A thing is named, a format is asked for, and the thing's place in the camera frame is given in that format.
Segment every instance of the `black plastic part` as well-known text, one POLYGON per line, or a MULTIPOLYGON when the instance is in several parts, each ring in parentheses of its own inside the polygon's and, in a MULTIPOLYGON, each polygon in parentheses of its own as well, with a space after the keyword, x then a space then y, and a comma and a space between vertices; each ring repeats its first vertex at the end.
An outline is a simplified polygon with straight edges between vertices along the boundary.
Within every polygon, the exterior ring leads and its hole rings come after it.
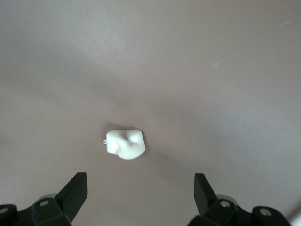
POLYGON ((203 215, 209 206, 217 200, 212 187, 202 173, 194 175, 194 200, 200 215, 203 215))
POLYGON ((71 226, 70 220, 53 198, 45 198, 33 204, 32 218, 35 226, 71 226))
POLYGON ((0 205, 0 226, 6 226, 14 221, 17 214, 17 207, 15 205, 0 205))
POLYGON ((87 174, 77 173, 57 194, 55 200, 64 214, 73 221, 88 196, 87 174))
POLYGON ((252 210, 252 215, 263 225, 263 226, 290 226, 285 217, 277 210, 271 207, 257 206, 252 210), (270 211, 270 216, 265 216, 260 213, 261 209, 270 211))
POLYGON ((236 211, 237 208, 234 203, 229 200, 218 199, 210 206, 208 211, 203 215, 203 218, 213 221, 218 225, 227 225, 236 211), (227 202, 229 206, 222 206, 222 202, 227 202))
POLYGON ((194 199, 200 216, 193 218, 188 226, 290 226, 273 208, 255 207, 251 214, 229 200, 217 199, 204 174, 195 174, 194 199), (267 214, 262 214, 261 209, 266 209, 267 214))
POLYGON ((15 205, 0 206, 0 226, 70 226, 87 198, 87 175, 77 173, 55 198, 38 200, 17 212, 15 205))

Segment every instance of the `screw hole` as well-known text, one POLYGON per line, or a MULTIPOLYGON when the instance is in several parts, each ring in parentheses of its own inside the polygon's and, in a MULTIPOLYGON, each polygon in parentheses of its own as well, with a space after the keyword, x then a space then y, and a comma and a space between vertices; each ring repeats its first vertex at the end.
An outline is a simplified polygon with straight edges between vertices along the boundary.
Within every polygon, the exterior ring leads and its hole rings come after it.
POLYGON ((227 202, 226 200, 221 201, 220 204, 222 207, 230 207, 230 203, 227 202))
POLYGON ((46 200, 46 201, 42 201, 41 203, 40 203, 40 206, 46 206, 47 204, 48 204, 49 202, 46 200))
POLYGON ((267 216, 267 217, 269 217, 269 216, 272 215, 272 213, 271 213, 269 210, 265 209, 265 208, 260 209, 259 212, 260 212, 262 215, 267 216))
POLYGON ((8 211, 8 208, 2 208, 0 209, 0 214, 5 213, 6 211, 8 211))

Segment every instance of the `white clay piece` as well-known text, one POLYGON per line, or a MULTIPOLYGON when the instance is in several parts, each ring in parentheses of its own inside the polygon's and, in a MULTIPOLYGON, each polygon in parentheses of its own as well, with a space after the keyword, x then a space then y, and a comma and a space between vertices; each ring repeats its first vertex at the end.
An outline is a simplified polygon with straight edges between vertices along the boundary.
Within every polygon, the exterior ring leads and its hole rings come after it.
POLYGON ((143 135, 138 129, 110 131, 103 142, 107 145, 108 153, 116 154, 121 159, 135 159, 145 151, 143 135))

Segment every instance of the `screw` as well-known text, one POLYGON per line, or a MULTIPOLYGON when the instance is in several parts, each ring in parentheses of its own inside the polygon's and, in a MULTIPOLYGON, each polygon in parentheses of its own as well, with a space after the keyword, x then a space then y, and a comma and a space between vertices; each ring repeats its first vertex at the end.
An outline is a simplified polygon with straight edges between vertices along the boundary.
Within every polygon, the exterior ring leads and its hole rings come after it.
POLYGON ((47 200, 42 201, 42 202, 40 203, 40 206, 46 206, 48 203, 49 203, 49 202, 48 202, 47 200))
POLYGON ((269 217, 269 216, 272 215, 272 213, 271 213, 269 210, 265 209, 265 208, 261 208, 261 209, 259 210, 259 212, 260 212, 262 215, 267 216, 267 217, 269 217))
POLYGON ((230 207, 230 203, 226 200, 221 201, 220 204, 222 205, 222 207, 230 207))
POLYGON ((2 213, 5 213, 6 211, 8 211, 8 208, 2 208, 2 209, 0 209, 0 214, 2 214, 2 213))

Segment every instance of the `white object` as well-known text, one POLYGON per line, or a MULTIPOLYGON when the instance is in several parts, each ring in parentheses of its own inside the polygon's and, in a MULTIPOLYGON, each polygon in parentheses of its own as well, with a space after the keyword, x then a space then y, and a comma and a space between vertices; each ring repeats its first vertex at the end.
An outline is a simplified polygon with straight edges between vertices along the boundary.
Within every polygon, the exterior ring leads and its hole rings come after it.
POLYGON ((110 131, 103 142, 107 145, 108 153, 116 154, 122 159, 135 159, 145 151, 143 135, 138 129, 110 131))

